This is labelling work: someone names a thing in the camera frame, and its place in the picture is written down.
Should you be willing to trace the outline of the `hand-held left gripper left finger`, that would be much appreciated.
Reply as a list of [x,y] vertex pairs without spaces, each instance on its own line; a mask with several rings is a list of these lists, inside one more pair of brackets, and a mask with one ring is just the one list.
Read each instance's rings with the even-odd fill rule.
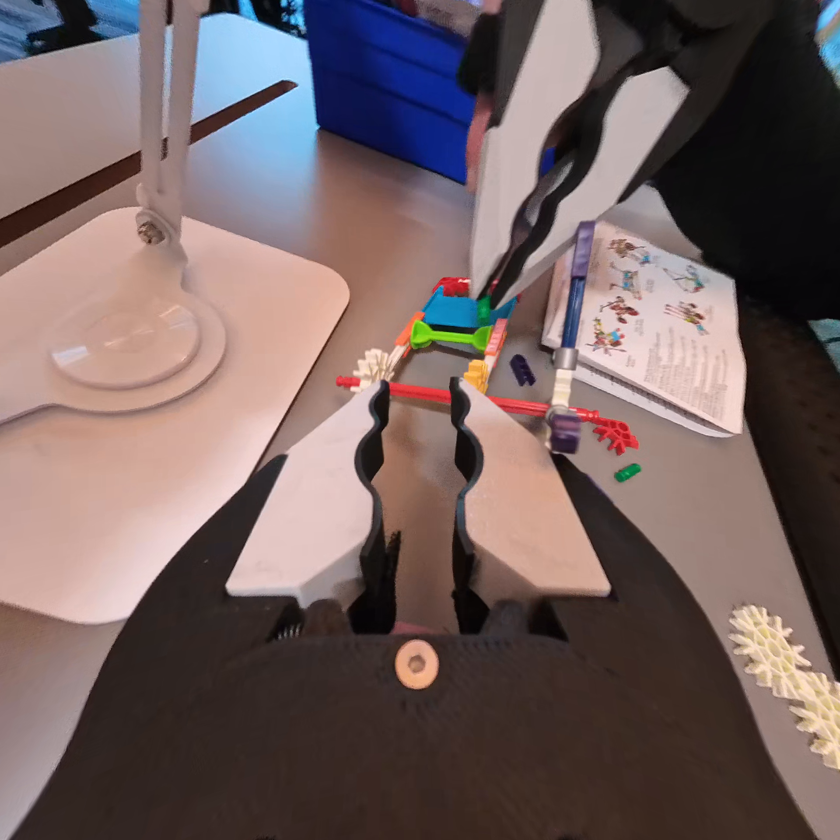
[[396,621],[398,549],[373,478],[384,462],[390,386],[379,381],[294,444],[226,582],[231,596],[331,600],[358,634]]

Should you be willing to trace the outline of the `person's right forearm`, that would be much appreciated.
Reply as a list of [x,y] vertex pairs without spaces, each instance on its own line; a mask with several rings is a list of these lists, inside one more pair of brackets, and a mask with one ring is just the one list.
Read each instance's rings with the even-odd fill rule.
[[742,294],[793,319],[838,319],[838,191],[805,181],[655,181],[679,230]]

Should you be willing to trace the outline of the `blue plastic bin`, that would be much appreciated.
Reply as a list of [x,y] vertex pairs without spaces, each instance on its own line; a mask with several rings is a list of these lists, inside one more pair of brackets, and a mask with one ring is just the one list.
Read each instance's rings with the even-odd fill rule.
[[303,6],[319,128],[464,184],[466,38],[379,2]]

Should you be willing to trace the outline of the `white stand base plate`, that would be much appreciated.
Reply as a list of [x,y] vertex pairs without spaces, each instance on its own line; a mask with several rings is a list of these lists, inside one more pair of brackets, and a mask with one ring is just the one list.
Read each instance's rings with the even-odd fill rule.
[[331,268],[186,218],[189,291],[226,330],[194,393],[150,411],[52,407],[2,425],[2,604],[126,618],[247,480],[350,301]]

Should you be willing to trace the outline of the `white snowflake toy connector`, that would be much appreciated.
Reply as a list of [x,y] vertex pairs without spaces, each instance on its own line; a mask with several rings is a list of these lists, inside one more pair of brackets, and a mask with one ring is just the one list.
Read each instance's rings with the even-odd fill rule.
[[811,736],[810,750],[839,771],[839,683],[823,673],[800,671],[789,710],[799,731]]
[[747,659],[744,671],[759,687],[785,700],[804,702],[813,697],[806,677],[811,662],[803,655],[804,647],[790,641],[792,629],[779,616],[764,606],[743,605],[731,612],[729,623],[733,653]]

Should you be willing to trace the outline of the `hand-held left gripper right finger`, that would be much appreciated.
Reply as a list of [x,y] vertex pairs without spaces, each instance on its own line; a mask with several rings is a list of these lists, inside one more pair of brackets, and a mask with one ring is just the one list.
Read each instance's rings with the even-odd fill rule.
[[545,444],[462,377],[449,383],[458,493],[452,549],[458,630],[477,634],[490,609],[526,613],[612,587]]

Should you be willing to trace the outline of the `red toy fan connector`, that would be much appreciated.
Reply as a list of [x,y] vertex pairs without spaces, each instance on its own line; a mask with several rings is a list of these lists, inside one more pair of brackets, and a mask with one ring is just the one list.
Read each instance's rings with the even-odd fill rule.
[[628,449],[638,450],[639,443],[630,427],[623,421],[613,418],[599,417],[591,421],[593,434],[599,443],[608,442],[607,450],[616,455],[624,455]]

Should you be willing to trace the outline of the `person's right hand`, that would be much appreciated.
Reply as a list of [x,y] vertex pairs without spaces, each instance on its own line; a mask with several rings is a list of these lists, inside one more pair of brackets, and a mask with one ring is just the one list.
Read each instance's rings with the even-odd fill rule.
[[494,98],[491,93],[480,92],[476,97],[476,103],[465,146],[465,187],[469,193],[474,194],[477,189],[482,147],[488,129]]

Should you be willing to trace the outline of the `toy instruction booklet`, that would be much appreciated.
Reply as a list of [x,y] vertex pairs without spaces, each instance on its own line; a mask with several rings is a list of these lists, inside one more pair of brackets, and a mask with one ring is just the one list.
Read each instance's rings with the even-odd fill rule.
[[740,435],[734,282],[607,222],[594,229],[574,379],[715,438]]

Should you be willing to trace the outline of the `blue rod cross white hub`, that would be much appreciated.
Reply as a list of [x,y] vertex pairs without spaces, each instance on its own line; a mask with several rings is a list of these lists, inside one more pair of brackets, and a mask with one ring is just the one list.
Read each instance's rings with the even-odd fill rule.
[[585,284],[592,260],[596,222],[581,222],[576,230],[570,263],[570,285],[563,317],[560,347],[553,353],[552,400],[545,420],[551,455],[573,455],[581,441],[581,418],[571,409],[571,386],[578,361],[577,342]]

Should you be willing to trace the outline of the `colourful toy cart frame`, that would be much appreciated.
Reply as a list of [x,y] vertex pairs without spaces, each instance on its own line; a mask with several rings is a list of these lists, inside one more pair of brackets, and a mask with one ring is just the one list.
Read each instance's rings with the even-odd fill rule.
[[[476,302],[469,297],[470,281],[467,277],[447,276],[433,287],[431,297],[415,311],[406,326],[397,335],[391,350],[370,349],[357,361],[351,377],[338,377],[336,384],[352,392],[359,392],[379,380],[393,381],[402,362],[415,350],[442,349],[452,346],[456,351],[470,354],[465,374],[467,382],[486,393],[493,372],[508,336],[508,318],[518,303],[515,298],[502,309],[501,315],[492,315],[489,326],[478,328]],[[463,340],[434,339],[413,342],[414,327],[422,323],[430,333],[464,335]]]

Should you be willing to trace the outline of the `stand foot bracket with dome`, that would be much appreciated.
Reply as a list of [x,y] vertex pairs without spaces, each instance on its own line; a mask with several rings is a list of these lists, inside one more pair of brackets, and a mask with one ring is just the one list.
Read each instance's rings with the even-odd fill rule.
[[1,422],[51,407],[133,413],[171,403],[221,364],[217,311],[184,289],[188,258],[165,216],[137,213],[141,246],[61,315],[27,317],[2,348]]

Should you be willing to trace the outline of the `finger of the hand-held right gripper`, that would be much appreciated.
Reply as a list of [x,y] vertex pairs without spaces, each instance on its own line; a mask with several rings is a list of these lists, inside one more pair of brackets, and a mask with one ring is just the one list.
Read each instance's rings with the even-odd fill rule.
[[497,299],[510,248],[530,229],[550,135],[586,94],[601,59],[595,3],[485,2],[471,35],[471,92],[493,95],[475,192],[473,295]]
[[633,192],[634,177],[687,95],[668,67],[604,86],[585,106],[579,143],[561,166],[542,177],[525,204],[530,229],[510,248],[497,283],[507,302],[561,255],[579,223],[599,220]]

